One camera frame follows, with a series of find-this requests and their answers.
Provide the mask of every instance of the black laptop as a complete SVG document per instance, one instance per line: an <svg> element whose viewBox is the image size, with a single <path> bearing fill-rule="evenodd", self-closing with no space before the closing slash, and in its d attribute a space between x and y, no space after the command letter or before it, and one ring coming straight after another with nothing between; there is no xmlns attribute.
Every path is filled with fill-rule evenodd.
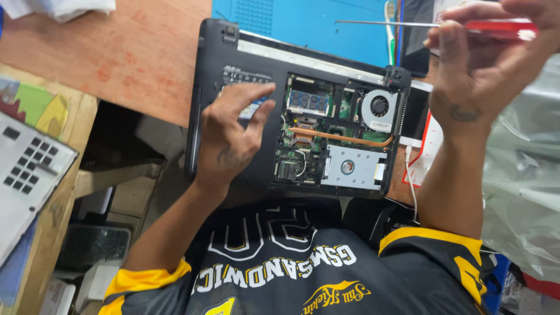
<svg viewBox="0 0 560 315"><path fill-rule="evenodd" d="M380 43L379 49L386 49ZM410 73L375 67L239 30L200 25L185 172L194 178L200 114L225 85L275 82L261 149L234 180L271 189L383 198L399 145ZM246 126L263 100L238 117Z"/></svg>

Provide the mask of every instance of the floor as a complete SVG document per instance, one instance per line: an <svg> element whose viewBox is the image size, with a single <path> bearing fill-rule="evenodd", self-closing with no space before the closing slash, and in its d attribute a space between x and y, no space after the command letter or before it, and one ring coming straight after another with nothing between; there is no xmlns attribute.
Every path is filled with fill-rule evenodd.
<svg viewBox="0 0 560 315"><path fill-rule="evenodd" d="M188 182L183 176L184 145L186 141L186 129L177 125L164 122L157 118L144 116L136 129L136 136L150 145L157 152L165 155L167 165L160 175L152 195L150 206L146 213L146 221L142 231L144 232L152 225L188 188ZM303 197L309 194L288 192L286 197ZM231 189L226 198L226 206L235 206L250 201L258 201L263 198L281 197L274 192L248 191L247 189ZM352 199L351 197L338 197L342 211Z"/></svg>

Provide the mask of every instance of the cooling fan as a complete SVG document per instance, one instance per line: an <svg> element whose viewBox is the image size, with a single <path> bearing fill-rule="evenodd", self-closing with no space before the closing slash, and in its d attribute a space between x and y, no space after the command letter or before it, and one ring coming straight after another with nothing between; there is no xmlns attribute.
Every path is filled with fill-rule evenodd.
<svg viewBox="0 0 560 315"><path fill-rule="evenodd" d="M362 119L370 129L390 133L396 113L397 94L384 90L373 90L362 102Z"/></svg>

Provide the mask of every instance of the forearm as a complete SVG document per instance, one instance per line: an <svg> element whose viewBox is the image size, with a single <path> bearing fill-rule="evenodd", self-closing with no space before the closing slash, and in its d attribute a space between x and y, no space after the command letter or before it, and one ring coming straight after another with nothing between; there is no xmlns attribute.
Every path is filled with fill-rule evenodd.
<svg viewBox="0 0 560 315"><path fill-rule="evenodd" d="M167 269L173 272L205 219L225 198L227 189L189 189L144 233L123 265L131 271Z"/></svg>
<svg viewBox="0 0 560 315"><path fill-rule="evenodd" d="M422 226L480 238L485 151L485 137L444 140L418 193Z"/></svg>

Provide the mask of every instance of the tattoo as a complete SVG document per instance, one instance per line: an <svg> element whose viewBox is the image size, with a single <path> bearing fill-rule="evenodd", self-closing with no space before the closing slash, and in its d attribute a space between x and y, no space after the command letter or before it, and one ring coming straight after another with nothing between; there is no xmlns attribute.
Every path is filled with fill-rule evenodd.
<svg viewBox="0 0 560 315"><path fill-rule="evenodd" d="M241 154L241 156L237 156L236 153L231 150L230 146L227 146L220 150L218 156L216 156L216 162L218 165L223 164L227 167L239 167L247 162L246 156L246 153Z"/></svg>
<svg viewBox="0 0 560 315"><path fill-rule="evenodd" d="M475 109L471 112L461 111L461 106L459 104L452 104L450 110L451 117L458 122L475 122L478 117L480 117L480 111Z"/></svg>

